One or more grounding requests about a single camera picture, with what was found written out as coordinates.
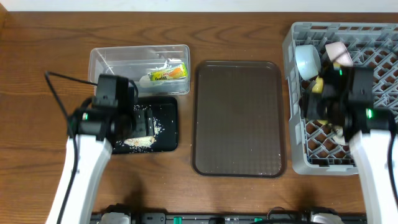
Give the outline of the light blue bowl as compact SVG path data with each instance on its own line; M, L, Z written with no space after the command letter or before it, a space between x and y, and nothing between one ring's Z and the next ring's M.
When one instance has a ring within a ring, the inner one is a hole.
M295 48L295 63L303 80L317 76L321 70L318 50L314 45L299 45Z

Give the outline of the yellow plate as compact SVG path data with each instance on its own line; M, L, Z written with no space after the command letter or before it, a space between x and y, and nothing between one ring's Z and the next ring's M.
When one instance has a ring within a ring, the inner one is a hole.
M321 94L323 91L323 86L324 86L323 78L320 78L319 76L317 76L316 79L313 81L312 85L313 86L312 86L311 92L314 94ZM315 109L314 118L321 125L326 125L328 123L327 120L325 120L321 117L321 115L319 114L317 109Z

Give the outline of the white bowl with food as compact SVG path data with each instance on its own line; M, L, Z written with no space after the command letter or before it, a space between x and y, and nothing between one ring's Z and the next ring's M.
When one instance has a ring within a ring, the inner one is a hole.
M344 67L353 66L353 61L344 43L334 42L326 44L325 48L332 63L337 63Z

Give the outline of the rice food waste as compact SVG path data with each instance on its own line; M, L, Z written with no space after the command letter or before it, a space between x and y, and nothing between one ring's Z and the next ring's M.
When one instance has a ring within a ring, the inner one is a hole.
M136 105L134 107L135 110L143 110L143 109L151 109L152 108L148 105ZM157 141L158 135L164 130L163 125L160 123L160 120L157 119L153 114L154 119L154 136L148 136L143 138L132 138L132 139L125 139L122 142L122 146L128 147L130 150L133 151L143 151L144 149L149 149L154 143Z

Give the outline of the green orange snack wrapper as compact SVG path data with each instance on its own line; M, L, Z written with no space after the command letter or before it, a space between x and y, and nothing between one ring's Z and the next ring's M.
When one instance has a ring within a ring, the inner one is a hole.
M187 75L187 68L184 63L181 63L174 67L151 72L149 78L151 81L175 80L185 78Z

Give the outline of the white cup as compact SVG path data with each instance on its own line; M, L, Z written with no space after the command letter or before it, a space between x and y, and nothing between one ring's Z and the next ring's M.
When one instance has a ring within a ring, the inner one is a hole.
M347 146L348 142L346 142L346 139L343 136L343 128L341 126L335 126L335 125L332 125L331 127L334 132L332 140L334 140L334 142L336 142L339 145Z

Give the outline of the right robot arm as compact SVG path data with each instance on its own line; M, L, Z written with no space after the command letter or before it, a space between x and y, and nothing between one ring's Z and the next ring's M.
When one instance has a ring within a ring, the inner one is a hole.
M368 223L397 223L397 123L391 110L374 107L373 70L332 64L320 76L323 91L300 99L302 117L342 128Z

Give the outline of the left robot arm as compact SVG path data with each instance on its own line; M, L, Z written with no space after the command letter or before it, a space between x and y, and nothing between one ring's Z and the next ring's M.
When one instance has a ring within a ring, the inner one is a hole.
M152 112L136 111L139 90L134 81L101 74L96 93L68 114L68 140L62 176L47 223L89 223L98 186L115 144L154 135Z

